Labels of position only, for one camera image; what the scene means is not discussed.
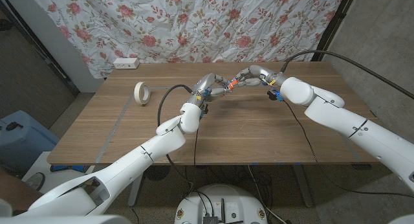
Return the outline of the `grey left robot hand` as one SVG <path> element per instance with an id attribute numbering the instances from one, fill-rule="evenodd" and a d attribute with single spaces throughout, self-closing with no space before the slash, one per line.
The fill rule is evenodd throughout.
<path id="1" fill-rule="evenodd" d="M 201 107 L 205 102 L 211 102 L 220 96 L 231 91 L 230 82 L 214 73 L 203 76 L 193 87 L 191 95 L 187 101 L 197 107 Z"/>

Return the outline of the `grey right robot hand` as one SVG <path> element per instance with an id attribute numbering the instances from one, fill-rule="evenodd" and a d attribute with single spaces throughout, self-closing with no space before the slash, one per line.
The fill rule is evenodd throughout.
<path id="1" fill-rule="evenodd" d="M 243 69 L 232 79 L 234 87 L 257 86 L 259 84 L 269 86 L 281 86 L 287 77 L 283 72 L 274 72 L 260 65 L 251 65 Z"/>

